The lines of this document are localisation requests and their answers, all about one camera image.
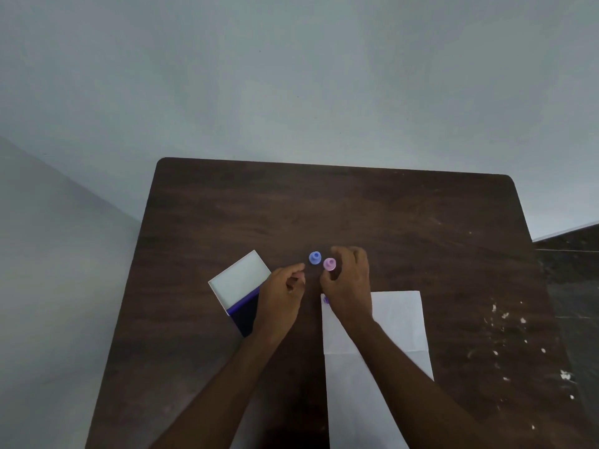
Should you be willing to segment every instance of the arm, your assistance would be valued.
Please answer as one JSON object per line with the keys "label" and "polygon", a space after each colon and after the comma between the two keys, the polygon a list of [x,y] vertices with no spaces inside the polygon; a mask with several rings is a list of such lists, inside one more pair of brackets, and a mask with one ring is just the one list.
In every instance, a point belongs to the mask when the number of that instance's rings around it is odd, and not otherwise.
{"label": "arm", "polygon": [[368,258],[363,249],[334,247],[341,257],[337,280],[320,283],[331,308],[370,369],[411,449],[505,448],[406,356],[373,320]]}
{"label": "arm", "polygon": [[228,448],[260,373],[294,324],[304,265],[275,270],[260,288],[253,332],[230,361],[152,445],[152,449]]}

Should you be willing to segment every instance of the dark tile floor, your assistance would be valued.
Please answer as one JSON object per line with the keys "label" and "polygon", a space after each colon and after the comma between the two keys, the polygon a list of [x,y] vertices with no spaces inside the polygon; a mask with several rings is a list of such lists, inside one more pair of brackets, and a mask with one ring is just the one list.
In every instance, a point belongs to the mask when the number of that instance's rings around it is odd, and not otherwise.
{"label": "dark tile floor", "polygon": [[599,224],[535,242],[535,248],[580,399],[599,441]]}

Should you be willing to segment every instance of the wood grain surface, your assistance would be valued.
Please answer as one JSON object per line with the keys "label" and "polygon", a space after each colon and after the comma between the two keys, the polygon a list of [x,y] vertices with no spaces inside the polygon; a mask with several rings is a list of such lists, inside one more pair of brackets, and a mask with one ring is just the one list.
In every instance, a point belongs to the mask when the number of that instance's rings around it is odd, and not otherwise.
{"label": "wood grain surface", "polygon": [[252,249],[270,269],[305,262],[308,283],[234,447],[327,447],[307,259],[332,245],[368,251],[373,291],[420,291],[435,380],[477,421],[518,448],[592,447],[509,177],[164,158],[87,448],[148,447],[229,359],[241,335],[208,280]]}

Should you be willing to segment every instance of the wall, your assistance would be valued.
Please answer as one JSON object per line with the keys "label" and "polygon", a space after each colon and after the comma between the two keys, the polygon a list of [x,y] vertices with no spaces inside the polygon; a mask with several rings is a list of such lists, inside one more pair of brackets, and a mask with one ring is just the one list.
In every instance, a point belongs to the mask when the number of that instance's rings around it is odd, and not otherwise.
{"label": "wall", "polygon": [[1,0],[0,133],[141,219],[156,160],[506,173],[599,220],[599,0]]}
{"label": "wall", "polygon": [[0,138],[0,441],[81,448],[139,223]]}

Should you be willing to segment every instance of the push pin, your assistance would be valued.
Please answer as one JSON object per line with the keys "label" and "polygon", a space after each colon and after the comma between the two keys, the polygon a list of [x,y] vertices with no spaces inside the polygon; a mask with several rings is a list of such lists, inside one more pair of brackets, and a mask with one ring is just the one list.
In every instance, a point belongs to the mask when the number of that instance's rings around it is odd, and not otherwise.
{"label": "push pin", "polygon": [[310,260],[310,263],[312,263],[312,264],[319,264],[320,260],[322,259],[322,256],[320,255],[320,252],[314,251],[310,254],[308,259]]}
{"label": "push pin", "polygon": [[325,267],[327,271],[332,271],[335,269],[337,262],[334,258],[327,258],[322,265]]}

